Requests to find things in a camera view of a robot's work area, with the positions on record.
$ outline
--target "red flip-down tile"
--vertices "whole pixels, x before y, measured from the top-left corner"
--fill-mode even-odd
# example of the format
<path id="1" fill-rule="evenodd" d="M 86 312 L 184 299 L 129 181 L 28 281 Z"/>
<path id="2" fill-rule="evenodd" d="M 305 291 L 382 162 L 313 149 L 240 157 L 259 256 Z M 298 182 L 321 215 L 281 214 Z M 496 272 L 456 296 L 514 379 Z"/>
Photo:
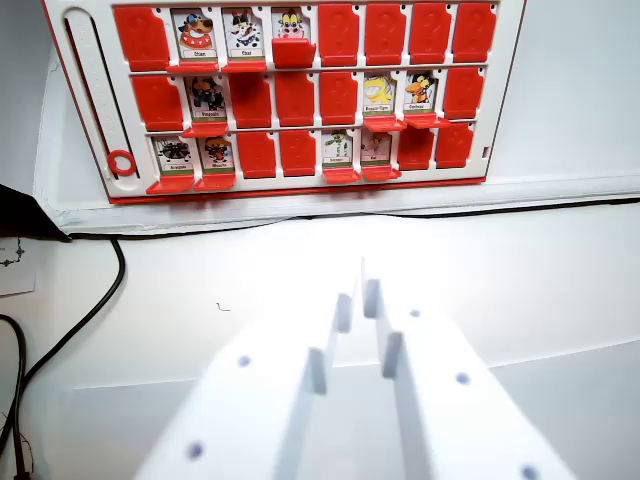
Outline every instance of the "red flip-down tile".
<path id="1" fill-rule="evenodd" d="M 323 125 L 351 125 L 356 121 L 358 82 L 350 72 L 320 74 L 320 115 Z"/>
<path id="2" fill-rule="evenodd" d="M 261 73 L 229 75 L 233 113 L 239 128 L 271 126 L 269 84 Z"/>
<path id="3" fill-rule="evenodd" d="M 167 195 L 186 192 L 193 186 L 193 175 L 164 175 L 160 181 L 147 188 L 149 195 Z"/>
<path id="4" fill-rule="evenodd" d="M 372 165 L 362 167 L 362 176 L 369 182 L 382 182 L 393 180 L 402 176 L 402 173 L 389 165 Z"/>
<path id="5" fill-rule="evenodd" d="M 164 21 L 151 7 L 114 7 L 113 15 L 124 56 L 133 72 L 164 70 L 169 47 Z"/>
<path id="6" fill-rule="evenodd" d="M 353 167 L 344 168 L 325 168 L 322 171 L 325 181 L 330 185 L 340 185 L 344 183 L 353 183 L 362 177 Z"/>
<path id="7" fill-rule="evenodd" d="M 437 168 L 463 168 L 471 153 L 473 131 L 466 123 L 440 130 L 436 145 Z"/>
<path id="8" fill-rule="evenodd" d="M 445 128 L 451 125 L 449 120 L 438 117 L 435 112 L 405 114 L 404 121 L 415 128 Z"/>
<path id="9" fill-rule="evenodd" d="M 348 67 L 358 62 L 359 18 L 349 4 L 318 6 L 318 40 L 323 67 Z"/>
<path id="10" fill-rule="evenodd" d="M 484 78 L 477 68 L 452 68 L 447 76 L 444 96 L 446 118 L 475 118 L 480 106 Z"/>
<path id="11" fill-rule="evenodd" d="M 185 138 L 219 137 L 229 130 L 227 122 L 193 122 L 191 128 L 182 132 Z"/>
<path id="12" fill-rule="evenodd" d="M 280 125 L 313 125 L 313 83 L 305 72 L 276 73 L 276 106 Z"/>
<path id="13" fill-rule="evenodd" d="M 309 68 L 313 65 L 316 46 L 308 38 L 274 38 L 273 63 L 276 68 Z"/>
<path id="14" fill-rule="evenodd" d="M 236 184 L 235 173 L 208 173 L 193 187 L 194 192 L 228 190 Z"/>
<path id="15" fill-rule="evenodd" d="M 218 62 L 180 62 L 178 65 L 166 65 L 169 73 L 194 73 L 202 75 L 204 73 L 217 72 Z"/>
<path id="16" fill-rule="evenodd" d="M 416 3 L 409 38 L 411 63 L 444 63 L 450 29 L 446 3 Z"/>
<path id="17" fill-rule="evenodd" d="M 238 154 L 244 178 L 276 176 L 275 147 L 265 132 L 238 133 Z"/>
<path id="18" fill-rule="evenodd" d="M 251 73 L 265 72 L 267 62 L 265 60 L 229 60 L 226 67 L 222 67 L 225 73 Z"/>
<path id="19" fill-rule="evenodd" d="M 462 3 L 458 6 L 453 34 L 453 61 L 486 62 L 496 28 L 495 5 Z"/>
<path id="20" fill-rule="evenodd" d="M 178 87 L 167 77 L 135 76 L 131 80 L 140 117 L 150 132 L 182 130 Z"/>
<path id="21" fill-rule="evenodd" d="M 398 166 L 400 170 L 428 170 L 433 150 L 433 132 L 409 127 L 400 133 Z"/>
<path id="22" fill-rule="evenodd" d="M 397 65 L 402 60 L 407 17 L 397 3 L 367 5 L 364 51 L 367 65 Z"/>
<path id="23" fill-rule="evenodd" d="M 280 162 L 285 177 L 316 174 L 316 139 L 306 130 L 280 132 Z"/>
<path id="24" fill-rule="evenodd" d="M 402 120 L 398 120 L 395 115 L 365 117 L 364 126 L 372 132 L 397 132 L 407 128 L 407 124 Z"/>

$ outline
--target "cartoon character picture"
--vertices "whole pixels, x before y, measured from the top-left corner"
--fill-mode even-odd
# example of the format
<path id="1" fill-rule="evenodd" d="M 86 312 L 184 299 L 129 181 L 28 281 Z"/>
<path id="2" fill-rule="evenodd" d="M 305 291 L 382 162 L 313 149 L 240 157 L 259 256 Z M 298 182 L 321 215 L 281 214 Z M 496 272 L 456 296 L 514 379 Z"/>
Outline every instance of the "cartoon character picture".
<path id="1" fill-rule="evenodd" d="M 199 8 L 174 8 L 171 16 L 180 58 L 189 61 L 215 60 L 213 21 L 204 16 Z"/>
<path id="2" fill-rule="evenodd" d="M 222 122 L 227 119 L 222 87 L 213 77 L 186 77 L 191 118 L 195 122 Z"/>
<path id="3" fill-rule="evenodd" d="M 404 94 L 405 113 L 433 112 L 437 82 L 430 71 L 408 74 Z"/>
<path id="4" fill-rule="evenodd" d="M 193 174 L 189 145 L 178 137 L 154 137 L 153 148 L 162 175 Z"/>
<path id="5" fill-rule="evenodd" d="M 233 153 L 231 142 L 224 137 L 208 137 L 198 140 L 202 170 L 209 173 L 231 173 L 235 171 L 233 166 Z"/>
<path id="6" fill-rule="evenodd" d="M 271 10 L 273 38 L 306 38 L 309 26 L 299 8 L 274 8 Z"/>
<path id="7" fill-rule="evenodd" d="M 360 162 L 363 165 L 384 165 L 391 158 L 391 135 L 362 130 Z"/>
<path id="8" fill-rule="evenodd" d="M 395 82 L 388 75 L 364 77 L 364 115 L 388 115 L 393 111 Z"/>
<path id="9" fill-rule="evenodd" d="M 349 167 L 352 164 L 352 139 L 346 130 L 334 130 L 322 134 L 323 167 Z"/>
<path id="10" fill-rule="evenodd" d="M 262 24 L 253 17 L 251 9 L 223 9 L 222 18 L 231 60 L 264 59 Z"/>

